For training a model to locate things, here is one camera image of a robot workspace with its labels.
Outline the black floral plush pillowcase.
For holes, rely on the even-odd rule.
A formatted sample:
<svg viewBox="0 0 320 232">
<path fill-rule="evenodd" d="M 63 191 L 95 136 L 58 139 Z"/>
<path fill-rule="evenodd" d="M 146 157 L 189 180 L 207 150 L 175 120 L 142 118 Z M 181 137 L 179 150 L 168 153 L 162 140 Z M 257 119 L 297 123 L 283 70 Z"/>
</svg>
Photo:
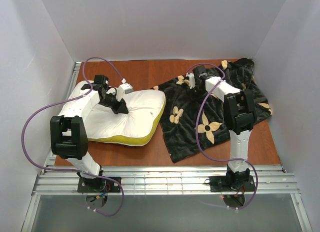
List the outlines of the black floral plush pillowcase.
<svg viewBox="0 0 320 232">
<path fill-rule="evenodd" d="M 254 80 L 254 62 L 242 58 L 224 60 L 218 68 L 207 68 L 214 76 L 224 77 L 231 86 L 250 91 L 256 109 L 257 122 L 272 115 L 269 102 Z M 230 139 L 224 123 L 223 103 L 207 91 L 189 88 L 189 80 L 180 75 L 153 89 L 165 94 L 166 104 L 160 119 L 164 142 L 173 163 L 194 156 L 199 148 L 208 149 Z"/>
</svg>

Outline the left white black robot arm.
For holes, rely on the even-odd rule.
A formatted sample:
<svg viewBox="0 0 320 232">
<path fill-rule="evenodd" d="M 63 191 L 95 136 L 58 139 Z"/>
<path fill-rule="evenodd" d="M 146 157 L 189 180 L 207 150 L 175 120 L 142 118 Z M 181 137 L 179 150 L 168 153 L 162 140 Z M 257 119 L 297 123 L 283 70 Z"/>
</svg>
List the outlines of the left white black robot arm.
<svg viewBox="0 0 320 232">
<path fill-rule="evenodd" d="M 122 80 L 117 88 L 109 86 L 105 75 L 96 75 L 94 81 L 84 82 L 75 98 L 71 98 L 59 115 L 50 120 L 52 153 L 67 160 L 76 169 L 84 184 L 99 191 L 106 181 L 101 179 L 103 169 L 88 152 L 89 140 L 84 122 L 96 105 L 110 108 L 114 114 L 128 114 L 125 94 L 133 87 Z"/>
</svg>

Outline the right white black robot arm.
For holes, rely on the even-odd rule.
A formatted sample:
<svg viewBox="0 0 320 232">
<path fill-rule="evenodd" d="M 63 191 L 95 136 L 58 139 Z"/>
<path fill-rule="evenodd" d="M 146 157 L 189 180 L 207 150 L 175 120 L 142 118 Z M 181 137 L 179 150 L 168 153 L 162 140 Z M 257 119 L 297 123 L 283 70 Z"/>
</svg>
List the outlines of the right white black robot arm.
<svg viewBox="0 0 320 232">
<path fill-rule="evenodd" d="M 257 121 L 256 107 L 250 91 L 229 85 L 224 77 L 210 74 L 204 65 L 188 74 L 190 84 L 197 90 L 213 93 L 223 103 L 223 120 L 230 134 L 230 159 L 225 176 L 209 179 L 212 191 L 237 190 L 250 182 L 248 160 L 249 139 Z"/>
</svg>

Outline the white pillow with yellow edge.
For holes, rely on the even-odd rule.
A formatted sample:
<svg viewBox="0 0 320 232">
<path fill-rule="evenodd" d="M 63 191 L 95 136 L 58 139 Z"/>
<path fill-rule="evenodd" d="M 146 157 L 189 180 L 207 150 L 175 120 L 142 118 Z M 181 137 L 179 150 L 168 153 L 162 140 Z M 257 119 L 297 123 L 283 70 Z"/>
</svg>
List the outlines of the white pillow with yellow edge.
<svg viewBox="0 0 320 232">
<path fill-rule="evenodd" d="M 59 114 L 82 117 L 90 141 L 127 146 L 149 143 L 165 109 L 164 92 L 149 89 L 125 94 L 123 100 L 128 113 L 115 114 L 111 108 L 99 104 L 105 90 L 104 85 L 94 81 L 81 81 Z"/>
</svg>

